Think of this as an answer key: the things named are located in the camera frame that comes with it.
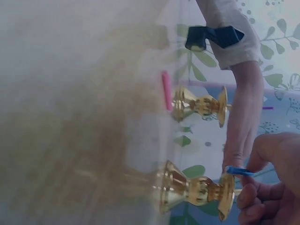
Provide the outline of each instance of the purple stick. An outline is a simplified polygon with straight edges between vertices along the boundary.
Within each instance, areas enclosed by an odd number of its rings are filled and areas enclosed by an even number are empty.
[[[274,107],[272,107],[272,106],[267,106],[267,107],[263,107],[262,109],[263,109],[263,110],[265,110],[265,109],[274,109]]]

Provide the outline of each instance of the gold candle holder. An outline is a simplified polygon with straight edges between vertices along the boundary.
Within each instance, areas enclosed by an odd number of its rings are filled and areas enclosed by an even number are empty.
[[[178,122],[181,122],[192,113],[199,113],[201,116],[210,116],[215,113],[220,128],[222,128],[225,123],[227,110],[231,109],[231,105],[227,103],[226,87],[223,87],[218,100],[211,95],[196,97],[187,88],[178,87],[173,97],[173,116]]]
[[[160,193],[160,212],[168,212],[181,202],[201,206],[219,201],[219,218],[224,221],[232,208],[235,194],[238,195],[240,191],[235,189],[233,175],[224,173],[220,184],[204,176],[189,179],[172,162],[167,161]]]

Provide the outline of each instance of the blue object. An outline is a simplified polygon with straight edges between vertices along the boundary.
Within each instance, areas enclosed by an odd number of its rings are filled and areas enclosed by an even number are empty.
[[[225,49],[239,43],[244,33],[233,26],[210,28],[202,26],[189,27],[185,47],[191,51],[201,52],[206,49],[205,39],[211,40]]]
[[[227,166],[225,168],[225,171],[229,174],[232,175],[243,175],[243,176],[253,176],[254,173],[250,172],[249,170],[246,169],[241,169],[233,166]]]

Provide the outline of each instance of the pink stick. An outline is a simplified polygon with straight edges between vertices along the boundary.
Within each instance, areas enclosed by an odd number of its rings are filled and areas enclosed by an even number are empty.
[[[163,86],[165,92],[165,105],[168,111],[172,111],[172,97],[171,97],[171,78],[167,71],[162,71]]]

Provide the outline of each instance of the sleeve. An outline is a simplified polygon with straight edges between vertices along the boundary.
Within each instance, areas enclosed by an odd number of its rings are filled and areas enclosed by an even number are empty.
[[[235,0],[196,0],[208,27],[233,26],[245,34],[236,45],[222,49],[213,42],[211,48],[221,69],[246,62],[258,61],[260,41],[249,20],[237,8]]]

